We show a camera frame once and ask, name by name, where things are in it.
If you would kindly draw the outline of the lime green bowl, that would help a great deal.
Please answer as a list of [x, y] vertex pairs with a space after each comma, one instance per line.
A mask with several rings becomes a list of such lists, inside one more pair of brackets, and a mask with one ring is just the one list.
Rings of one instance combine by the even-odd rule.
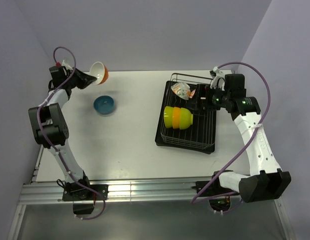
[[172, 128], [172, 117], [173, 117], [174, 107], [166, 106], [163, 113], [163, 120], [166, 128]]
[[179, 129], [185, 130], [193, 125], [193, 114], [186, 108], [181, 108], [179, 117]]

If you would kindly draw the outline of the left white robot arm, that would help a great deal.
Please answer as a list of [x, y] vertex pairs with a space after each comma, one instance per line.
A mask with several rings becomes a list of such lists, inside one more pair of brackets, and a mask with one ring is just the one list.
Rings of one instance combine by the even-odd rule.
[[37, 107], [28, 110], [35, 141], [46, 148], [56, 159], [65, 180], [57, 180], [64, 193], [74, 200], [87, 200], [96, 197], [88, 177], [79, 166], [70, 149], [69, 129], [62, 107], [70, 99], [74, 88], [85, 89], [96, 77], [61, 64], [49, 68], [52, 79], [49, 81], [47, 98]]

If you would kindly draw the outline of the white bowl orange outside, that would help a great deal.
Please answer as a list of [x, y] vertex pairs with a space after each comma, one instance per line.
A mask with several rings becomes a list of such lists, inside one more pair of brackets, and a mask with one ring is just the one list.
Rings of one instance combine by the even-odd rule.
[[109, 72], [106, 66], [102, 62], [98, 61], [91, 66], [89, 75], [96, 78], [93, 82], [94, 85], [101, 85], [107, 81]]

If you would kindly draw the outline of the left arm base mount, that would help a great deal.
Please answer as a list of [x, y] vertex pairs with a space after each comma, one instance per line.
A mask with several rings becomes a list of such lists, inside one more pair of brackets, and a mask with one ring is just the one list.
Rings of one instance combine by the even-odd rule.
[[105, 201], [108, 196], [107, 184], [93, 184], [89, 188], [96, 194], [76, 183], [66, 184], [62, 201], [73, 203], [73, 213], [76, 215], [90, 215], [95, 208], [95, 201]]

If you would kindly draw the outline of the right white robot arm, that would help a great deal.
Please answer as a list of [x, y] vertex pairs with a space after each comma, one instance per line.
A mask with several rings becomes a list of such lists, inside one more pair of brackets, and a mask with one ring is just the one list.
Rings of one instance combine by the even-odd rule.
[[[227, 190], [229, 194], [239, 194], [245, 203], [278, 199], [290, 184], [291, 176], [281, 169], [267, 140], [262, 122], [268, 112], [261, 112], [255, 97], [246, 96], [244, 75], [224, 74], [217, 68], [210, 74], [213, 80], [207, 89], [208, 106], [224, 108], [231, 114], [244, 147], [213, 175], [191, 202], [201, 202], [200, 195], [209, 187], [217, 195]], [[228, 170], [243, 152], [247, 153], [249, 175]]]

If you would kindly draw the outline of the orange patterned white bowl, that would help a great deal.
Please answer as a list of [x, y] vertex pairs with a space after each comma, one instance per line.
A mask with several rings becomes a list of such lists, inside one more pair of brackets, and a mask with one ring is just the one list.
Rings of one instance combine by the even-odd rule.
[[190, 99], [193, 98], [193, 96], [195, 95], [195, 92], [196, 92], [196, 90], [194, 89], [194, 90], [190, 93], [190, 96], [189, 96]]

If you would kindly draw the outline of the blue ceramic bowl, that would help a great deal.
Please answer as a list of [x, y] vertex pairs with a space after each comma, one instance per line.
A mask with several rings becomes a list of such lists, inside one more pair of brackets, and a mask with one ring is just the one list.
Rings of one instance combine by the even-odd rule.
[[115, 101], [111, 96], [102, 95], [94, 100], [93, 107], [97, 113], [108, 115], [115, 110]]

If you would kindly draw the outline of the orange plastic bowl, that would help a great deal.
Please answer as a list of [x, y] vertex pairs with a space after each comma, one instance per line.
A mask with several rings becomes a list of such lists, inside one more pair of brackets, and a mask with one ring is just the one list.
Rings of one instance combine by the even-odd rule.
[[181, 112], [181, 108], [179, 108], [179, 107], [173, 108], [173, 113], [172, 113], [172, 127], [173, 127], [173, 129], [179, 128], [180, 112]]

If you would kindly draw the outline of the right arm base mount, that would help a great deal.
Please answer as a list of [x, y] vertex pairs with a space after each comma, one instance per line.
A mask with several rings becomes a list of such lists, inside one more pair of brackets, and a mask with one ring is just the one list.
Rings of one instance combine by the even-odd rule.
[[234, 192], [231, 189], [221, 187], [219, 181], [213, 182], [197, 199], [207, 198], [215, 195], [220, 195], [216, 198], [209, 200], [210, 207], [217, 212], [226, 212], [231, 207], [231, 196], [238, 196], [239, 193]]

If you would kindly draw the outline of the floral orange green bowl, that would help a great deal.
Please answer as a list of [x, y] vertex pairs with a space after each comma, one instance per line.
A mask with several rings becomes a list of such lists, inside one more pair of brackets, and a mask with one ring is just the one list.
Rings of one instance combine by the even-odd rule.
[[171, 90], [181, 99], [189, 100], [190, 98], [190, 86], [184, 82], [177, 82], [171, 86]]

